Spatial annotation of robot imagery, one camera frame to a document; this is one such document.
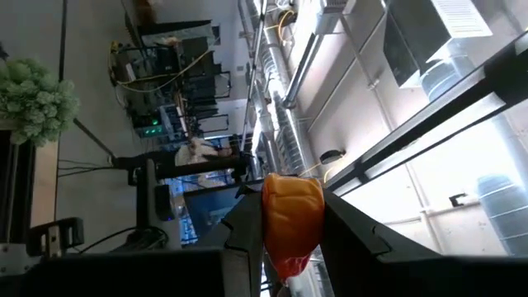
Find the person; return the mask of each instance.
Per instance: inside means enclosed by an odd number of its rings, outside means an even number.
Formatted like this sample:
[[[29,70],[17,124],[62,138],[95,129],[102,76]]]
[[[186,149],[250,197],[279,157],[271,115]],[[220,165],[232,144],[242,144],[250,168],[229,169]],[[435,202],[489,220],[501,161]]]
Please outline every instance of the person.
[[[152,151],[135,157],[112,158],[110,162],[116,169],[135,170],[142,167],[147,159],[152,159],[156,164],[182,166],[227,158],[232,154],[231,148],[217,148],[204,139],[193,138],[190,144],[182,145],[177,151]]]

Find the green plant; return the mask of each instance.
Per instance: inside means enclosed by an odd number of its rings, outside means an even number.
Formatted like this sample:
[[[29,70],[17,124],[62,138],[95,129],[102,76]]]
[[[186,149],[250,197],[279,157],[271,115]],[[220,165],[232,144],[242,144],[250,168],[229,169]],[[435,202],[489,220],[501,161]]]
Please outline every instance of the green plant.
[[[36,146],[57,141],[78,113],[73,83],[59,80],[33,59],[8,60],[0,67],[0,116],[14,120],[11,141]]]

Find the floor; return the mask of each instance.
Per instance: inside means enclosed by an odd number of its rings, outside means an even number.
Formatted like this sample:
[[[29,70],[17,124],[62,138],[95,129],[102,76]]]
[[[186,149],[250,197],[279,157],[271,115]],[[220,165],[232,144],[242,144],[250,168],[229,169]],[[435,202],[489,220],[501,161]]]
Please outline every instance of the floor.
[[[120,156],[142,151],[115,99],[106,71],[110,42],[130,39],[124,13],[119,0],[68,1],[64,65],[64,76],[75,83],[82,103],[78,119]],[[2,0],[0,41],[13,58],[37,58],[58,72],[61,16],[62,0]],[[59,158],[105,166],[107,155],[72,126],[61,137]],[[69,165],[61,163],[60,167]],[[62,177],[57,191],[57,218],[82,218],[87,244],[134,225],[135,191],[127,185],[125,172],[100,171]],[[108,250],[122,240],[115,238],[92,251]]]

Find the metal duct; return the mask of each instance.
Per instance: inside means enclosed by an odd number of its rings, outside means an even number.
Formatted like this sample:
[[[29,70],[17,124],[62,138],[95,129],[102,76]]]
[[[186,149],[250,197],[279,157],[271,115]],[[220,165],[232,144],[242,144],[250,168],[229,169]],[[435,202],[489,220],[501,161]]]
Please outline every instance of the metal duct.
[[[253,28],[257,31],[261,0],[245,0],[245,2],[249,15],[252,16]],[[271,16],[266,15],[265,27],[274,25],[275,22]],[[268,91],[275,103],[280,129],[276,136],[276,142],[288,166],[286,170],[288,170],[288,173],[304,173],[305,176],[310,177],[312,176],[311,172],[306,172],[306,170],[311,168],[315,162],[308,142],[307,127],[305,127],[305,123],[299,120],[299,108],[297,106],[292,106],[288,109],[282,104],[291,81],[276,32],[274,30],[264,30],[261,43],[262,50],[257,58],[261,60],[262,69],[268,81]]]

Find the bell pepper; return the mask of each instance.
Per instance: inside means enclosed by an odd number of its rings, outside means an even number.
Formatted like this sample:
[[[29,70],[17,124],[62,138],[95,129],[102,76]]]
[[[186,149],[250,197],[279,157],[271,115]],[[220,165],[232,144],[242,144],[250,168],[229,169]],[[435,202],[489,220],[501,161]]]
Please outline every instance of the bell pepper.
[[[323,236],[321,185],[273,173],[262,186],[262,214],[264,245],[280,279],[299,275]]]

